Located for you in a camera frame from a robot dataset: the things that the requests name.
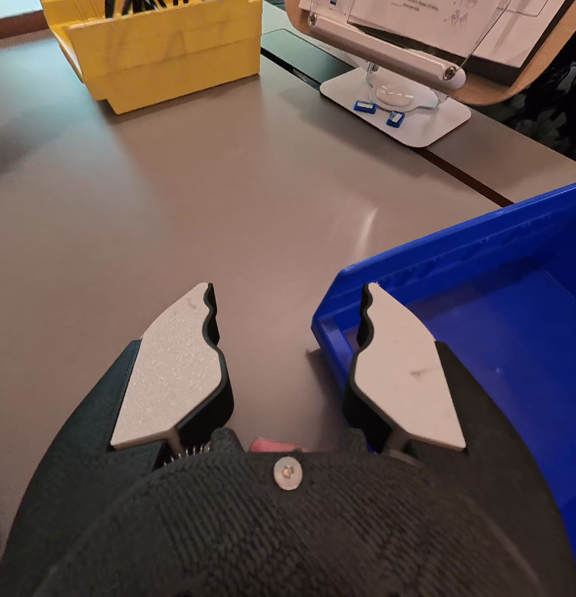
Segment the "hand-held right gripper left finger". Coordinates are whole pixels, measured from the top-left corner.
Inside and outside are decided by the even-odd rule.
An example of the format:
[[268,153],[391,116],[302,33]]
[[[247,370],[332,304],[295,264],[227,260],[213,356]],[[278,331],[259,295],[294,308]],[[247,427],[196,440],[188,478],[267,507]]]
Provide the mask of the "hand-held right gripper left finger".
[[214,286],[202,282],[150,324],[126,383],[113,449],[163,441],[173,455],[198,453],[229,421],[234,399],[216,317]]

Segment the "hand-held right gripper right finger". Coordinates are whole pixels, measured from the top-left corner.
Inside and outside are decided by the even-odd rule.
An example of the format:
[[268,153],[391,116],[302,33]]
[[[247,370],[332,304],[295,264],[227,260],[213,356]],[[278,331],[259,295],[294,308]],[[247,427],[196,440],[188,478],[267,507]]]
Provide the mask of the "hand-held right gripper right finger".
[[466,449],[436,340],[376,282],[362,289],[357,343],[342,410],[371,450],[404,451],[412,441]]

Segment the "yellow plastic bin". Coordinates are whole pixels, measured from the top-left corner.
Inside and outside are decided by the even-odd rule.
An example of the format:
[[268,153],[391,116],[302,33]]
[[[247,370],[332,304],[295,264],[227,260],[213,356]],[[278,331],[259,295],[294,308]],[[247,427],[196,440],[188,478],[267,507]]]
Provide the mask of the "yellow plastic bin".
[[41,1],[79,80],[117,115],[259,73],[262,1]]

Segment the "blue plastic bin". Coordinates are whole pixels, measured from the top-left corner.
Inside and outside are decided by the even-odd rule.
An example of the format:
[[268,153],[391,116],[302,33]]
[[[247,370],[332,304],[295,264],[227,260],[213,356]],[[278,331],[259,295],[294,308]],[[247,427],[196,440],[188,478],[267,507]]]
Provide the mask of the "blue plastic bin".
[[508,417],[576,556],[576,183],[339,272],[311,329],[341,387],[366,282],[411,308]]

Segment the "cardboard box with label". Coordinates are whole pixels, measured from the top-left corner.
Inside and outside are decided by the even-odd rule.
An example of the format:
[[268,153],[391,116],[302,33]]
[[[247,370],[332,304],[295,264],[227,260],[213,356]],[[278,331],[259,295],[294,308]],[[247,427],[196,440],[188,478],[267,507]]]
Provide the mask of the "cardboard box with label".
[[486,78],[470,73],[466,75],[464,85],[455,90],[451,86],[447,86],[446,81],[431,79],[428,75],[422,74],[420,70],[412,70],[410,66],[403,63],[403,60],[398,62],[395,58],[387,55],[389,49],[400,53],[404,52],[403,49],[398,49],[378,39],[372,39],[371,36],[363,32],[358,33],[358,41],[348,41],[344,35],[339,35],[336,32],[323,32],[320,26],[311,28],[309,26],[309,11],[301,9],[299,1],[286,1],[285,9],[291,24],[300,33],[389,71],[397,72],[437,91],[442,91],[465,104],[476,106],[499,103],[523,91],[552,63],[558,61],[558,55],[566,52],[565,47],[576,32],[576,1],[573,1],[511,85],[503,86],[491,77]]

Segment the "black table inlay panel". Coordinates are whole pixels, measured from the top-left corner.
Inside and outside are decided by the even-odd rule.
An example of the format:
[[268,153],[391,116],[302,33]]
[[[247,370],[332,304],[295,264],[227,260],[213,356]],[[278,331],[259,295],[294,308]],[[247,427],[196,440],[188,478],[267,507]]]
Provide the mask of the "black table inlay panel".
[[326,81],[355,68],[285,29],[261,36],[261,55],[317,91]]

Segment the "white paper sheet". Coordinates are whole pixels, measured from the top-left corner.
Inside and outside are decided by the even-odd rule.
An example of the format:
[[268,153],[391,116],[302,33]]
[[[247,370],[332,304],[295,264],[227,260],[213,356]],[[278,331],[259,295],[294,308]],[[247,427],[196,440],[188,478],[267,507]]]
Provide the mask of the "white paper sheet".
[[354,1],[348,23],[520,68],[567,1]]

